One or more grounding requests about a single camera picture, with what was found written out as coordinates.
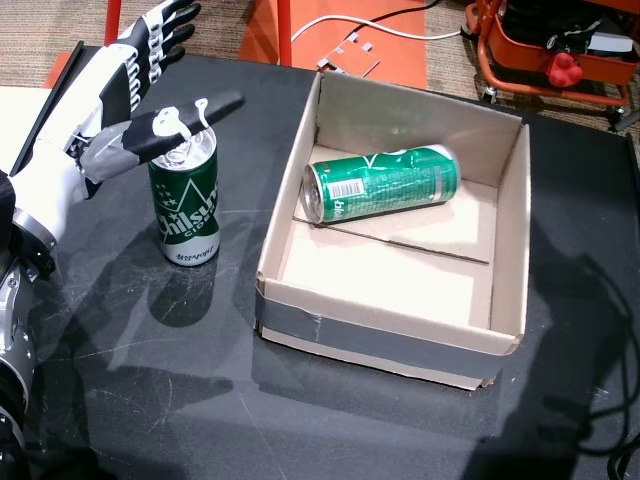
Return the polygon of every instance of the green can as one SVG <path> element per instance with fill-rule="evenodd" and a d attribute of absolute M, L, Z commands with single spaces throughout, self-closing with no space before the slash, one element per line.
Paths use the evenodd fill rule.
<path fill-rule="evenodd" d="M 174 263 L 200 265 L 218 251 L 218 149 L 204 130 L 149 162 L 160 248 Z"/>
<path fill-rule="evenodd" d="M 308 165 L 304 206 L 313 223 L 443 203 L 460 185 L 453 153 L 429 145 Z"/>

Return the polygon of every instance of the carpet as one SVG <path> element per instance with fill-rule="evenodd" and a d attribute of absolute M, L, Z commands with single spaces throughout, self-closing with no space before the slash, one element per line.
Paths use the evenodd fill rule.
<path fill-rule="evenodd" d="M 40 86 L 61 51 L 72 50 L 78 40 L 100 45 L 103 40 L 106 0 L 13 0 L 0 3 L 0 85 Z M 124 0 L 120 28 L 123 30 L 156 0 Z M 197 33 L 186 48 L 189 53 L 236 58 L 252 0 L 201 0 Z M 444 0 L 427 15 L 427 35 L 450 32 L 464 21 L 467 0 Z M 477 99 L 485 82 L 477 67 L 475 45 L 460 36 L 427 44 L 428 88 L 464 98 Z M 615 87 L 586 85 L 593 91 L 615 94 Z M 631 84 L 630 108 L 640 108 L 640 74 Z M 498 103 L 535 111 L 550 117 L 605 130 L 609 123 L 604 107 L 562 99 L 540 98 L 500 92 Z M 640 124 L 627 131 L 636 141 Z"/>

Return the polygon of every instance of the red knob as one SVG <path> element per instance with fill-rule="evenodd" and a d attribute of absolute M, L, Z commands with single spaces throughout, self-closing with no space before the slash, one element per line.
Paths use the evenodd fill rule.
<path fill-rule="evenodd" d="M 582 68 L 578 62 L 568 53 L 558 53 L 549 68 L 547 69 L 547 77 L 549 83 L 557 88 L 571 87 L 582 80 Z"/>

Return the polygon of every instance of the gray tape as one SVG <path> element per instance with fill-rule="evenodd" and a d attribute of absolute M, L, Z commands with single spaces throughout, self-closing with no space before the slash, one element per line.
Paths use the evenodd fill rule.
<path fill-rule="evenodd" d="M 258 290 L 256 319 L 271 330 L 319 345 L 470 378 L 494 378 L 505 359 L 321 317 L 266 299 Z"/>
<path fill-rule="evenodd" d="M 138 156 L 122 146 L 122 134 L 131 121 L 116 123 L 102 130 L 80 157 L 84 176 L 98 184 L 137 167 Z"/>

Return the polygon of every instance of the cardboard box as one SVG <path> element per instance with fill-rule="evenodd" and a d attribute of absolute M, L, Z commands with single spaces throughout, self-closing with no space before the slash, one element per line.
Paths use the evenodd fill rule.
<path fill-rule="evenodd" d="M 440 143 L 457 156 L 441 206 L 307 222 L 305 165 Z M 446 97 L 318 74 L 257 273 L 256 329 L 318 355 L 466 389 L 488 385 L 525 329 L 529 130 Z"/>

